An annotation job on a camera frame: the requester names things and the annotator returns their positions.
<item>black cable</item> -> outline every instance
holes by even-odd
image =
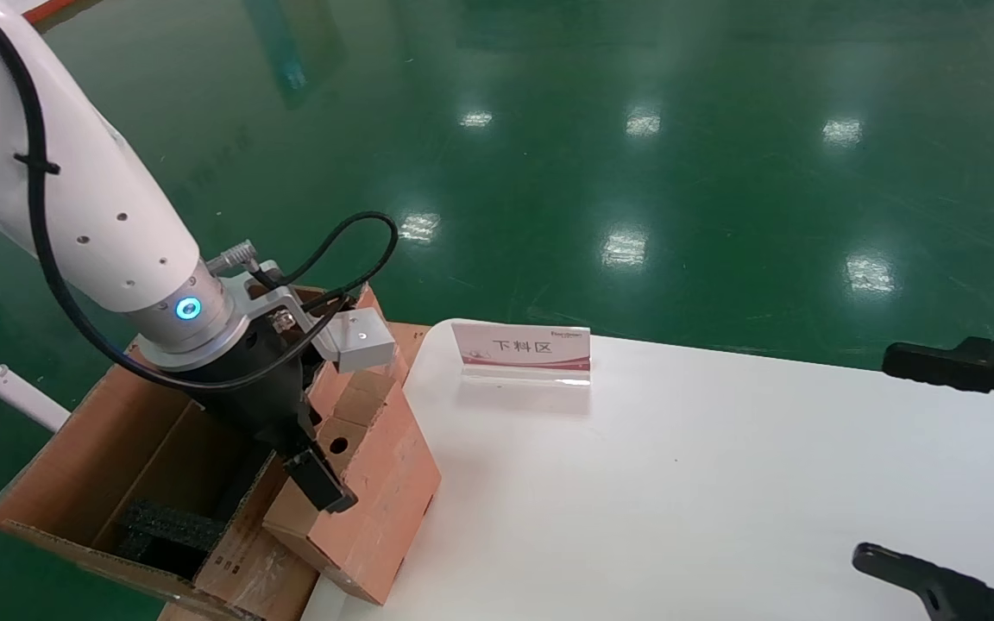
[[[346,231],[350,225],[362,220],[378,220],[390,228],[390,241],[386,244],[386,252],[382,253],[382,258],[378,260],[378,263],[374,265],[372,270],[368,271],[369,275],[367,278],[362,279],[362,282],[370,280],[371,276],[374,276],[382,269],[383,265],[386,265],[387,260],[390,259],[390,255],[393,254],[393,249],[398,245],[398,224],[394,223],[394,220],[390,216],[384,215],[381,211],[360,211],[352,216],[345,217],[342,223],[337,224],[334,229],[329,231],[328,235],[324,237],[324,241],[320,242],[320,248],[317,248],[316,252],[309,255],[309,259],[306,259],[305,263],[300,264],[297,270],[293,270],[288,275],[283,276],[283,279],[279,280],[280,286],[287,286],[295,282],[295,280],[300,279],[301,275],[308,272],[309,267],[312,267],[317,260],[320,260],[321,256],[328,251],[328,248],[331,248],[332,242],[335,242],[336,237],[340,236],[340,233]]]
[[[342,287],[336,287],[334,290],[324,292],[324,294],[318,296],[318,298],[314,298],[309,300],[309,302],[303,303],[301,308],[303,308],[304,311],[311,311],[312,308],[324,305],[324,302],[327,302],[327,300],[335,299],[337,296],[354,290],[357,286],[362,285],[363,283],[366,283],[367,280],[374,278],[374,275],[378,274],[378,272],[386,266],[387,261],[390,260],[390,255],[392,255],[394,249],[398,247],[399,237],[398,224],[395,223],[390,216],[387,216],[386,213],[379,211],[360,211],[355,215],[346,217],[342,223],[337,224],[336,227],[324,237],[323,242],[320,242],[320,247],[317,248],[316,252],[309,256],[309,259],[305,260],[305,263],[299,265],[297,270],[293,270],[288,275],[283,276],[281,280],[273,279],[272,276],[267,275],[262,270],[250,273],[254,279],[259,280],[259,283],[267,287],[268,290],[273,290],[274,288],[280,286],[291,285],[295,282],[295,280],[300,279],[301,276],[308,272],[309,268],[317,263],[317,260],[320,260],[321,256],[324,255],[324,252],[327,252],[328,248],[331,248],[331,245],[335,242],[336,238],[340,236],[340,233],[344,232],[344,230],[350,227],[350,225],[358,223],[362,220],[378,220],[380,223],[386,224],[387,228],[390,229],[390,239],[387,240],[386,250],[382,251],[382,256],[380,256],[378,262],[374,264],[374,267],[371,267],[370,270],[367,270],[362,276],[359,276],[358,279],[351,280],[350,283]]]
[[[83,313],[82,308],[75,302],[71,291],[67,288],[63,276],[60,275],[60,268],[56,265],[56,259],[52,252],[52,241],[48,237],[47,213],[44,204],[44,181],[45,174],[56,174],[60,172],[60,167],[47,160],[47,139],[45,139],[44,117],[41,113],[41,101],[36,94],[36,87],[33,85],[33,78],[25,68],[24,60],[13,47],[13,43],[0,28],[0,58],[3,59],[7,71],[17,89],[17,96],[21,99],[22,111],[25,116],[25,131],[28,138],[28,154],[16,154],[15,158],[21,161],[28,169],[28,219],[33,233],[33,247],[36,250],[36,258],[41,264],[41,272],[44,274],[45,283],[48,290],[52,292],[56,303],[60,304],[60,309],[67,314],[75,329],[111,361],[121,365],[135,376],[144,378],[155,384],[166,386],[186,392],[228,392],[255,384],[261,378],[267,376],[271,371],[279,368],[299,356],[312,339],[316,338],[320,330],[328,325],[328,322],[339,312],[340,308],[347,303],[347,298],[340,296],[336,305],[330,307],[323,317],[315,323],[314,327],[304,334],[289,349],[281,355],[277,361],[269,363],[260,370],[246,374],[241,378],[236,378],[221,382],[197,382],[178,379],[166,376],[162,373],[143,366],[140,362],[134,361],[123,353],[121,349],[111,345],[98,329],[91,323],[90,319]],[[320,300],[327,300],[327,296],[320,296]]]
[[[356,216],[373,217],[376,220],[382,220],[383,223],[386,223],[386,225],[390,228],[390,240],[387,241],[386,250],[382,251],[382,256],[379,256],[378,260],[374,264],[374,267],[371,267],[370,270],[364,272],[358,279],[351,280],[350,283],[344,286],[336,287],[334,290],[328,290],[316,298],[308,300],[308,302],[301,304],[301,310],[307,311],[308,313],[308,311],[312,311],[314,308],[323,306],[324,303],[328,302],[328,300],[347,294],[359,285],[366,283],[367,280],[371,280],[374,278],[375,274],[378,274],[378,272],[386,266],[387,261],[390,260],[390,255],[393,254],[393,249],[398,247],[398,225],[393,222],[393,219],[391,219],[390,216],[384,215],[384,213],[380,213],[378,211],[364,211],[362,213],[356,213]],[[327,250],[332,241],[336,239],[336,235],[340,235],[340,232],[343,232],[343,229],[347,228],[347,224],[344,223],[350,224],[347,220],[340,223],[342,225],[340,225],[340,227],[336,227],[334,231],[329,233],[328,236],[324,238],[324,242],[320,244],[320,248],[317,248],[317,252],[314,253],[311,260],[306,261],[306,264],[312,265],[312,263],[316,262],[316,259],[320,259],[320,255],[324,254],[324,250]]]

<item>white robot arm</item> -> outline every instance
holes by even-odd
[[[303,306],[293,280],[362,219],[389,225],[382,258],[361,278]],[[398,239],[389,216],[349,217],[291,275],[273,263],[261,267],[246,242],[206,264],[125,138],[91,106],[30,24],[0,0],[0,231],[38,258],[60,307],[106,356],[131,373],[185,390],[213,416],[271,445],[319,510],[344,511],[355,503],[304,432],[319,420],[305,397],[304,377],[324,359],[343,361],[331,330],[321,331],[347,303],[347,291],[389,259]],[[246,271],[218,278],[237,265]],[[100,337],[64,280],[129,319],[150,366]],[[253,298],[256,282],[267,291]],[[314,323],[306,311],[326,305]],[[285,341],[285,323],[304,334]],[[378,325],[382,334],[371,330],[374,338],[364,339],[363,355],[354,357],[363,366],[392,354],[392,337]],[[319,357],[309,349],[314,342]]]

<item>green epoxy floor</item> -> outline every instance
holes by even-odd
[[[994,337],[991,0],[106,0],[45,28],[204,254],[292,267],[397,217],[398,321],[861,368]],[[106,367],[1,236],[0,361],[66,405]],[[0,488],[45,439],[0,405]],[[158,610],[0,535],[0,618]]]

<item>red stripe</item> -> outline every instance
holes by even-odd
[[[63,9],[68,4],[74,3],[75,0],[48,0],[47,3],[39,5],[39,7],[33,7],[32,9],[22,13],[22,16],[28,20],[28,23],[37,23],[40,20],[49,17],[52,13]]]
[[[588,371],[590,361],[588,357],[575,358],[572,361],[556,362],[494,362],[486,361],[485,358],[462,357],[464,365],[487,365],[490,367],[514,367],[519,369],[551,369],[560,371]]]

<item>blue led ring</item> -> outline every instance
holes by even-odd
[[[174,314],[189,322],[190,319],[202,314],[202,303],[197,298],[182,298],[174,306]]]

